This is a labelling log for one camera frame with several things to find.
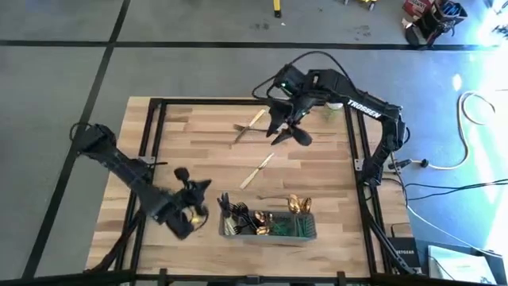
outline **black metal frame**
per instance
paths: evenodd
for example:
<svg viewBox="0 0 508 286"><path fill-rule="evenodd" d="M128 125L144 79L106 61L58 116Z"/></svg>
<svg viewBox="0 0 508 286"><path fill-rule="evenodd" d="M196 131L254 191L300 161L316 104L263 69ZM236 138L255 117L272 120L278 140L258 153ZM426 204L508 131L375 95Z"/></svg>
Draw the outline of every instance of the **black metal frame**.
<svg viewBox="0 0 508 286"><path fill-rule="evenodd" d="M153 139L153 147L152 147L152 157L155 157L155 160L157 161L160 141L162 139L162 129L164 127L164 118L166 117L167 113L167 105L171 104L198 104L198 105L263 105L262 102L251 100L251 99L150 99L150 103L148 104L148 112L147 112L147 119L144 124L144 130L143 130L143 136L140 143L140 152L139 155L145 156L147 152L147 145L148 145L148 138L151 132L151 126L153 122L153 115L157 108L160 108L159 111L159 117L157 119L157 125L156 125L156 134ZM358 150L356 147L356 138L354 136L354 127L352 124L352 115L351 110L348 106L344 108L345 111L345 119L346 119L346 125L348 129L348 137L349 137L349 144L353 159L353 164L355 159L359 159L358 156ZM364 125L364 118L363 115L360 113L358 114L358 120L360 125L360 136L362 141L362 146L364 148L364 154L365 156L370 156L370 149L368 148L368 139L367 139L367 132L365 130ZM155 167L156 164L152 167L152 179L155 175ZM354 171L356 181L360 178L360 172ZM377 273L376 264L375 264L375 254L374 254L374 246L372 245L372 237L371 237L371 222L369 222L369 210L367 208L367 205L365 203L365 194L364 194L364 186L362 184L356 185L356 190L358 193L358 199L359 199L359 207L360 207L360 216L361 216L361 222L362 227L364 228L364 242L365 242L365 249L367 253L367 259L368 259L368 267L369 267L369 273L372 275ZM374 218L377 223L380 223L383 225L383 216L380 211L380 205L379 205L379 197L377 194L376 187L371 187L371 193L373 195L373 208L375 210ZM124 228L122 232L127 231L127 227L129 225L129 222L133 218L133 213L135 211L135 202L136 202L136 196L133 192L131 192L129 197L129 203L128 208L125 212L125 221L124 221ZM144 220L137 228L137 234L136 239L134 242L133 247L133 255L130 261L130 268L129 270L136 271L137 264L139 261L139 256L141 252L141 246L142 246L142 239L143 239L143 233L144 233ZM115 263L115 270L121 270L123 265L123 260L125 256L125 248L121 251L119 254L116 263ZM382 249L383 254L383 265L385 268L385 272L391 272L390 271L390 264L388 261L388 257ZM167 279L171 280L174 279L175 276L167 276ZM343 272L338 272L337 277L344 277ZM186 279L186 280L204 280L204 281L214 281L215 279L225 279L228 281L238 281L238 282L244 282L248 284L259 284L264 282L295 282L295 283L305 283L305 282L313 282L313 283L334 283L337 284L338 280L337 277L331 277L331 278L323 278L323 277L266 277L266 276L179 276L179 278ZM359 282L369 282L370 278L345 278L345 282L348 283L359 283Z"/></svg>
<svg viewBox="0 0 508 286"><path fill-rule="evenodd" d="M153 98L150 99L147 110L147 118L144 124L143 135L140 143L139 156L146 156L148 149L148 139L150 137L152 123L154 120L154 114L159 109L159 116L157 118L156 133L153 139L151 155L157 160L159 154L159 147L162 140L162 131L164 128L164 119L167 113L167 105L171 104L196 104L196 105L263 105L262 102L252 99L161 99ZM344 107L344 115L346 126L348 130L349 146L351 149L352 162L359 159L358 150L356 147L355 130L352 124L352 112L348 106ZM362 143L362 149L364 155L370 156L370 149L368 146L367 130L365 129L364 116L357 113L357 119L360 127L360 139ZM152 177L155 175L156 164L152 165ZM364 232L364 243L365 250L368 260L368 268L370 277L363 278L349 278L345 276L344 272L337 272L335 277L290 277L290 276L203 276L203 275L172 275L168 274L167 269L160 269L159 274L137 274L137 266L139 262L139 256L141 252L141 246L144 235L144 226L146 215L142 215L141 221L138 223L136 238L133 245L133 255L131 257L130 265L128 269L123 269L123 263L125 259L126 243L123 245L121 250L117 253L115 259L114 270L99 269L98 271L86 271L83 273L58 275L58 276L44 276L44 277L22 277L16 280L4 280L0 281L0 286L4 285L111 285L130 282L130 285L135 285L136 281L139 280L151 280L158 281L159 286L169 285L174 281L207 281L207 282L238 282L245 284L262 284L269 282L279 283L332 283L335 285L345 286L346 284L379 284L379 285L394 285L394 284L406 284L411 283L413 285L468 285L464 282L458 281L447 281L447 280L436 280L429 279L421 276L400 276L391 274L390 262L388 261L389 252L393 251L393 248L382 247L383 255L383 266L385 273L379 273L375 263L374 246L372 244L371 231L376 234L377 238L386 238L384 235L383 216L381 214L381 208L379 204L379 197L377 194L376 187L370 187L372 195L372 205L374 215L370 214L368 206L366 204L364 188L365 186L359 181L360 171L354 170L356 182L356 190L359 200L360 217ZM129 224L133 221L133 214L136 209L136 196L134 192L130 193L127 208L125 210L125 220L122 233L128 233Z"/></svg>

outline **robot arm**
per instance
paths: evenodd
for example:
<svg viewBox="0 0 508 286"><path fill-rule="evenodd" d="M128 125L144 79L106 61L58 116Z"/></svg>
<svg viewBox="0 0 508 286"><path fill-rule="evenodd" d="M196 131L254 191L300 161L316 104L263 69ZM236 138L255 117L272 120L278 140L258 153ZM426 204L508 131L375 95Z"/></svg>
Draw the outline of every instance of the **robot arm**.
<svg viewBox="0 0 508 286"><path fill-rule="evenodd" d="M269 95L273 87L279 88L289 99L275 99ZM390 153L399 150L404 141L406 124L402 121L401 107L384 102L365 91L355 90L350 80L333 69L310 70L303 74L292 64L287 64L274 77L265 99L270 108L271 124L267 137L283 123L287 128L272 142L280 143L294 137L298 143L309 145L310 135L297 125L310 109L320 103L344 103L381 122L383 135L372 156L364 160L362 181L381 184L383 164Z"/></svg>
<svg viewBox="0 0 508 286"><path fill-rule="evenodd" d="M189 180L189 172L185 168L177 168L175 175L184 185L180 191L153 186L149 183L151 166L141 159L129 159L122 153L116 146L113 132L104 125L89 126L77 142L77 150L79 155L96 160L120 178L136 193L141 210L157 223L166 223L177 238L184 239L197 230L184 209L193 207L197 215L205 217L206 222L208 210L202 204L211 180Z"/></svg>

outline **bracket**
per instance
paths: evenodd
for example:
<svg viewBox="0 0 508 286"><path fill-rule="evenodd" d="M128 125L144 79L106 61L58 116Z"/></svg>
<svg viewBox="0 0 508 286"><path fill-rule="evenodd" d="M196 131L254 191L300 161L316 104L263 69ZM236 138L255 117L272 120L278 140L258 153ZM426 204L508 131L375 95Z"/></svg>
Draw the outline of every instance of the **bracket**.
<svg viewBox="0 0 508 286"><path fill-rule="evenodd" d="M145 162L146 164L155 164L156 163L156 158L153 157L153 156L143 156L143 157L138 157L139 160L142 160L143 162Z"/></svg>
<svg viewBox="0 0 508 286"><path fill-rule="evenodd" d="M397 163L398 163L397 159L392 160L391 157L388 157L388 159L383 164L383 172L393 174L395 173L395 168L397 169L397 171L402 172L402 169L396 165ZM395 166L395 168L388 168L390 164L392 164L392 166Z"/></svg>
<svg viewBox="0 0 508 286"><path fill-rule="evenodd" d="M361 171L364 165L364 159L355 159L355 170Z"/></svg>

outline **gold handle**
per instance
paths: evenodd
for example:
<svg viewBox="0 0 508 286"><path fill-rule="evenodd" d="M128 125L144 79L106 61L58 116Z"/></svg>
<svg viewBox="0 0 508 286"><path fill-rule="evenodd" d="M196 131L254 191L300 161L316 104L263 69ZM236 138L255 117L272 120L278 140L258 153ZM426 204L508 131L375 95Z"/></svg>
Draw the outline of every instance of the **gold handle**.
<svg viewBox="0 0 508 286"><path fill-rule="evenodd" d="M240 185L240 189L243 190L245 189L252 181L252 179L254 179L254 177L256 176L257 172L259 172L260 170L257 168L256 170L254 170L254 172L252 172L248 177L247 179L244 180L244 182Z"/></svg>
<svg viewBox="0 0 508 286"><path fill-rule="evenodd" d="M266 110L260 110L260 112L256 114L256 116L251 120L251 122L247 125L247 127L252 127L254 123L256 123L256 121L258 121L265 112Z"/></svg>

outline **handle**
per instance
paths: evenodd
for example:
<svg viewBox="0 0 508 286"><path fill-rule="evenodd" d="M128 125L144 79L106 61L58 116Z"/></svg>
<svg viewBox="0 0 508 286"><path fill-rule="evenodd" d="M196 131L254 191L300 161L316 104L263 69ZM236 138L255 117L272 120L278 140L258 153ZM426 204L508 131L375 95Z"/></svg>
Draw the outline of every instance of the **handle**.
<svg viewBox="0 0 508 286"><path fill-rule="evenodd" d="M258 121L258 120L261 118L261 116L263 116L263 114L264 114L265 112L267 112L267 111L266 111L266 110L260 110L260 112L258 112L258 113L256 114L256 116L255 116L255 117L251 120L251 122L247 125L247 127L251 127L251 126L253 126L253 125L254 125L254 123L256 123L256 121Z"/></svg>
<svg viewBox="0 0 508 286"><path fill-rule="evenodd" d="M252 179L254 179L254 177L257 175L257 172L259 172L260 170L257 168L256 170L254 170L254 172L252 172L248 177L247 179L244 180L244 182L240 185L240 189L243 190L245 189L252 181Z"/></svg>
<svg viewBox="0 0 508 286"><path fill-rule="evenodd" d="M231 217L229 218L224 218L224 232L226 235L233 235L235 234L235 229L234 229L234 221Z"/></svg>

